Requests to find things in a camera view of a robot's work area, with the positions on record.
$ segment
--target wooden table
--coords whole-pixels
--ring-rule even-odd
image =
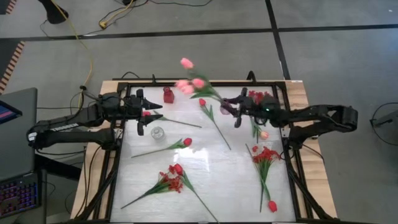
[[[149,83],[151,81],[147,80],[134,80],[134,81],[104,81],[100,94],[115,92],[118,87],[119,82],[131,82],[131,83]],[[251,82],[249,80],[215,80],[212,82]],[[259,80],[258,82],[285,82],[287,87],[287,95],[289,98],[290,109],[300,109],[308,106],[307,94],[304,89],[304,84],[302,81],[280,81],[280,80]],[[307,126],[309,122],[301,122],[295,125],[297,126]],[[107,128],[109,127],[108,122],[104,122],[99,128]],[[318,140],[308,139],[305,144],[314,150],[320,153],[319,143]],[[98,145],[95,143],[89,143],[87,145],[86,150],[86,158],[85,158],[85,165],[86,170],[89,169],[90,161],[93,157],[94,152],[98,148]],[[91,167],[91,179],[90,179],[90,188],[88,189],[88,201],[90,202],[93,198],[94,194],[98,190],[98,184],[100,182],[100,175],[103,166],[104,160],[104,150],[99,150],[94,158],[93,165]],[[307,148],[303,147],[300,150],[303,169],[305,173],[305,179],[307,181],[307,188],[315,198],[315,200],[323,207],[323,209],[327,212],[327,214],[331,215],[332,217],[336,217],[336,210],[335,205],[333,203],[333,199],[331,196],[328,178],[326,176],[325,166],[323,165],[322,159],[319,155],[315,154],[314,152],[308,150]],[[111,159],[109,163],[108,172],[112,167],[113,159]],[[298,203],[300,207],[301,216],[303,218],[307,217],[305,212],[304,200],[301,194],[301,191],[296,187],[297,195],[298,195]],[[99,212],[99,218],[105,217],[106,211],[106,204],[108,202],[108,194],[109,189],[104,193],[101,208]],[[84,181],[84,173],[81,173],[75,202],[73,204],[71,218],[75,218],[77,212],[81,207],[81,203],[84,199],[85,195],[85,181]]]

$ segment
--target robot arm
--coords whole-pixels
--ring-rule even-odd
[[[138,121],[137,132],[142,136],[144,126],[163,117],[161,114],[142,116],[143,108],[153,110],[162,107],[147,101],[142,90],[137,90],[136,95],[123,99],[117,93],[107,93],[93,99],[95,99],[95,104],[79,109],[76,114],[36,123],[27,132],[29,145],[34,149],[42,149],[56,143],[95,142],[103,149],[113,150],[117,136],[111,128],[101,129],[97,132],[64,131],[80,126],[98,127],[105,120],[111,122],[135,119]]]

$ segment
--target red bottle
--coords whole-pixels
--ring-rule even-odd
[[[164,91],[164,93],[163,93],[163,101],[165,103],[173,103],[174,102],[174,93],[170,89],[170,87],[164,87],[163,91]]]

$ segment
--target white board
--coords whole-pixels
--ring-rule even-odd
[[[216,87],[222,97],[233,98],[241,87]],[[121,209],[149,190],[157,182],[158,173],[166,172],[169,165],[181,164],[197,194],[219,222],[292,222],[295,220],[292,197],[285,162],[275,161],[267,177],[271,198],[278,211],[272,213],[264,196],[262,212],[259,212],[261,183],[245,144],[256,144],[252,137],[251,122],[245,116],[240,128],[234,128],[235,119],[222,115],[220,104],[206,98],[213,105],[215,121],[232,150],[229,150],[213,122],[200,109],[198,99],[190,100],[172,88],[174,104],[163,103],[163,88],[145,87],[144,96],[151,102],[163,105],[157,110],[166,118],[202,126],[195,128],[169,121],[154,121],[144,127],[144,136],[137,135],[137,122],[126,123],[118,179],[112,207],[112,222],[215,222],[205,207],[188,188],[182,192],[167,192],[147,196]],[[271,87],[254,87],[249,90],[268,91]],[[156,141],[150,135],[159,126],[165,131],[165,139]],[[282,152],[279,129],[270,124],[262,127],[269,133],[267,140],[259,140],[259,146],[267,146]],[[185,149],[156,152],[145,156],[131,156],[163,149],[181,138],[192,138],[192,145]]]

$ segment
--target keyboard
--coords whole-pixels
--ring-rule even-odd
[[[0,218],[40,206],[41,182],[36,173],[0,183]]]

